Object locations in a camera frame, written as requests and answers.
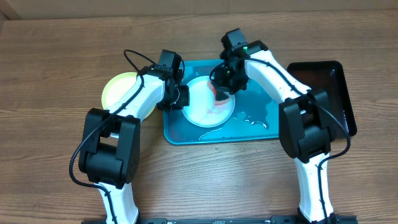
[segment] blue object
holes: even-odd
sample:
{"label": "blue object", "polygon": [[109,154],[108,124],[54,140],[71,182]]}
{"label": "blue object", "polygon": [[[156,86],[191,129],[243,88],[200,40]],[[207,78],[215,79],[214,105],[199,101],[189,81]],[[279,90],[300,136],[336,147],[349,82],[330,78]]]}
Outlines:
{"label": "blue object", "polygon": [[[222,60],[185,62],[182,85],[200,76],[209,76]],[[204,144],[216,142],[276,139],[279,136],[278,104],[255,81],[247,90],[235,93],[235,109],[223,124],[202,128],[189,122],[181,110],[163,112],[164,136],[172,144]]]}

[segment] yellow bowl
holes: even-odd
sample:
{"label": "yellow bowl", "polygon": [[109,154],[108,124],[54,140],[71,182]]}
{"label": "yellow bowl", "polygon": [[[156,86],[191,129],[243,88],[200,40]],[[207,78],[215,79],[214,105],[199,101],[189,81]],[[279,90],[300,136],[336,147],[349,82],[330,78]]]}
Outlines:
{"label": "yellow bowl", "polygon": [[[106,84],[104,90],[102,91],[102,107],[106,109],[107,107],[118,102],[118,100],[120,100],[131,89],[136,80],[136,72],[125,72],[113,77]],[[151,111],[147,114],[145,118],[147,118],[154,109],[155,107],[151,109]]]}

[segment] round plate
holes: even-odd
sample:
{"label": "round plate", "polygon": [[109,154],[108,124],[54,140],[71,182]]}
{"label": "round plate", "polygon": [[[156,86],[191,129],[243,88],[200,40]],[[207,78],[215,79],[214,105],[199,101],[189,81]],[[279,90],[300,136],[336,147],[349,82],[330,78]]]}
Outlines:
{"label": "round plate", "polygon": [[106,109],[107,107],[115,104],[120,100],[130,89],[137,80],[136,72],[125,72],[113,77],[105,86],[102,91],[102,107]]}
{"label": "round plate", "polygon": [[223,124],[232,115],[235,97],[223,105],[215,105],[215,96],[208,86],[209,77],[198,77],[188,82],[189,106],[184,106],[182,113],[194,125],[212,128]]}

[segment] wooden table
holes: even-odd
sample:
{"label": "wooden table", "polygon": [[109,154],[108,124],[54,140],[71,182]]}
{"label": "wooden table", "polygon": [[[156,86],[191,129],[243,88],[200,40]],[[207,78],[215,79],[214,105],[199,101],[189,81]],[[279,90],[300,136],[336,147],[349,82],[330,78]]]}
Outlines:
{"label": "wooden table", "polygon": [[[356,116],[349,153],[330,162],[337,213],[360,223],[398,220],[398,11],[6,21],[0,34],[0,223],[78,223],[104,217],[97,190],[68,176],[84,118],[104,85],[132,70],[123,49],[157,60],[217,58],[242,28],[287,66],[338,60]],[[134,59],[142,67],[146,62]],[[333,143],[337,153],[345,142]],[[77,166],[75,173],[86,180]],[[156,111],[142,125],[133,184],[145,217],[239,218],[296,214],[294,162],[279,141],[173,146]]]}

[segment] wood grain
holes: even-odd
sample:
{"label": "wood grain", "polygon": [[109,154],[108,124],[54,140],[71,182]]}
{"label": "wood grain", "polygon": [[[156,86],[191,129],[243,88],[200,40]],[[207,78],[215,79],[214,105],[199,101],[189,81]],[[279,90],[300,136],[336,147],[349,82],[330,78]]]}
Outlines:
{"label": "wood grain", "polygon": [[[100,195],[75,185],[68,163],[104,85],[132,68],[129,48],[157,60],[217,58],[236,27],[276,59],[338,60],[356,116],[350,152],[330,162],[335,211],[360,223],[398,220],[398,11],[6,21],[0,34],[0,223],[79,223],[104,217]],[[134,58],[139,66],[146,62]],[[345,146],[333,144],[336,153]],[[79,179],[85,175],[75,173]],[[143,122],[134,198],[143,217],[295,214],[292,159],[278,141],[173,146],[162,115]]]}

